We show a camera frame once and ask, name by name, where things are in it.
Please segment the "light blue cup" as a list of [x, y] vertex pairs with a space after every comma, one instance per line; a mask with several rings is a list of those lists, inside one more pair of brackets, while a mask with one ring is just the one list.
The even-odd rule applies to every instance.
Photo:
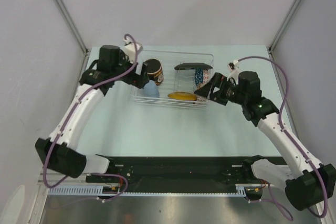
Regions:
[[149, 97], [149, 98], [159, 98], [160, 97], [158, 87], [153, 80], [150, 80], [143, 87], [142, 94], [143, 94], [143, 96]]

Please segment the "red black mug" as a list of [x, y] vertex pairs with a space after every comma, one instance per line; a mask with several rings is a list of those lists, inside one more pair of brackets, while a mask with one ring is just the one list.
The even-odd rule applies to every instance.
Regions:
[[145, 63], [147, 65], [147, 74], [149, 79], [154, 81], [155, 84], [159, 86], [164, 80], [161, 62], [152, 58], [146, 60]]

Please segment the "blue white patterned bowl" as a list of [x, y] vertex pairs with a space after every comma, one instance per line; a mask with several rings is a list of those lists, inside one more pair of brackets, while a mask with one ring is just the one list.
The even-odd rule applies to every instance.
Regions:
[[196, 88], [199, 89], [203, 87], [211, 78], [210, 72], [208, 69], [197, 68], [195, 70], [194, 81]]

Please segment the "yellow round patterned plate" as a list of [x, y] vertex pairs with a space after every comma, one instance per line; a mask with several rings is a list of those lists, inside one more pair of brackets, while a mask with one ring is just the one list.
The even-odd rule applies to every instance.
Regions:
[[170, 99], [182, 100], [182, 101], [196, 101], [197, 96], [193, 93], [176, 91], [168, 94]]

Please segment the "clear plastic dish rack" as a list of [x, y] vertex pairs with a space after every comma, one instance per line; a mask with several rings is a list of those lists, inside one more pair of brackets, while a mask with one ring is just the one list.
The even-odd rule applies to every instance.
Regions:
[[159, 106], [172, 106], [177, 108], [204, 108], [208, 103], [196, 103], [196, 101], [182, 101], [170, 99], [168, 94], [176, 91], [194, 93], [197, 89], [194, 81], [194, 70], [174, 70], [174, 67], [185, 62], [202, 62], [214, 65], [212, 54], [164, 51], [164, 50], [144, 50], [139, 55], [139, 62], [148, 59], [157, 59], [162, 64], [164, 80], [158, 86], [159, 98], [149, 98], [142, 94], [143, 89], [132, 88], [133, 99], [140, 104], [150, 104]]

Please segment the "black floral square plate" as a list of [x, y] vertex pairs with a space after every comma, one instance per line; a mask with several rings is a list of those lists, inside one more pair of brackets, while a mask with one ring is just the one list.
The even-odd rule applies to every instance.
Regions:
[[174, 70], [196, 70], [196, 69], [202, 69], [202, 70], [209, 70], [213, 67], [211, 65], [202, 63], [202, 62], [185, 62], [181, 63], [174, 67]]

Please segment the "brown white patterned bowl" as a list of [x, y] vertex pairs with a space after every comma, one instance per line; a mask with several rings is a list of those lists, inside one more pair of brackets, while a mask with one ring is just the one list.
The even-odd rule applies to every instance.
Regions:
[[197, 96], [197, 100], [196, 100], [196, 103], [207, 103], [208, 102], [208, 99], [207, 98], [204, 98], [202, 96]]

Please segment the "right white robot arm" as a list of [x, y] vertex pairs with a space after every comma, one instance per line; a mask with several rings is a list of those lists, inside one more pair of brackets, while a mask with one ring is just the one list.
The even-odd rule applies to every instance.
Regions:
[[305, 210], [320, 202], [326, 203], [335, 188], [335, 167], [323, 163], [280, 122], [281, 115], [274, 103], [262, 96], [256, 72], [243, 71], [237, 83], [215, 73], [195, 94], [221, 105], [232, 102], [242, 107], [247, 121], [263, 132], [276, 147], [289, 171], [256, 156], [242, 169], [243, 179], [254, 183], [263, 179], [283, 190], [297, 210]]

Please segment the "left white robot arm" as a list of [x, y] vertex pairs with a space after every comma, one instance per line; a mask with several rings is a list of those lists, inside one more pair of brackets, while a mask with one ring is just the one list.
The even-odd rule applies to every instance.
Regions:
[[137, 42], [128, 42], [124, 48], [100, 47], [98, 58], [83, 72], [64, 117], [47, 139], [39, 138], [35, 143], [44, 170], [53, 170], [71, 178], [97, 173], [105, 182], [115, 178], [116, 169], [107, 157], [81, 154], [77, 148], [93, 111], [115, 82], [122, 81], [138, 89], [148, 83], [146, 64], [137, 73], [137, 59], [142, 49]]

